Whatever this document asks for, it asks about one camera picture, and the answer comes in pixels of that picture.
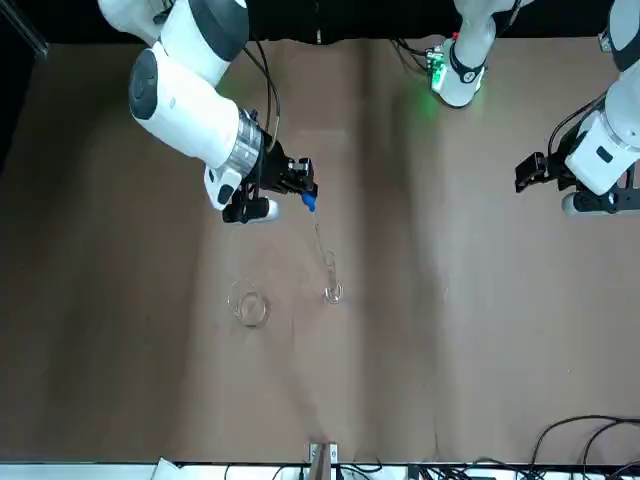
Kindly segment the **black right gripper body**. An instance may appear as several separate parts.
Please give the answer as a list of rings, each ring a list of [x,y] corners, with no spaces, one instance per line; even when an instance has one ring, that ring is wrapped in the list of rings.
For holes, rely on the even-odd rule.
[[[268,150],[271,140],[272,137],[268,133],[262,134],[258,160],[245,181],[258,185],[260,190],[288,194],[291,190],[285,185],[284,177],[288,172],[289,157],[279,141],[275,143],[272,150]]]

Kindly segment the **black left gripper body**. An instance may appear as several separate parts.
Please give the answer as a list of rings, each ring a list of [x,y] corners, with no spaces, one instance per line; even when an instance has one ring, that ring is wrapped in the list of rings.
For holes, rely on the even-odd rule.
[[[572,126],[563,134],[556,150],[550,155],[548,172],[551,179],[556,181],[559,191],[579,185],[576,176],[566,165],[568,156],[574,152],[584,137],[584,134],[581,134],[579,130],[579,124]]]

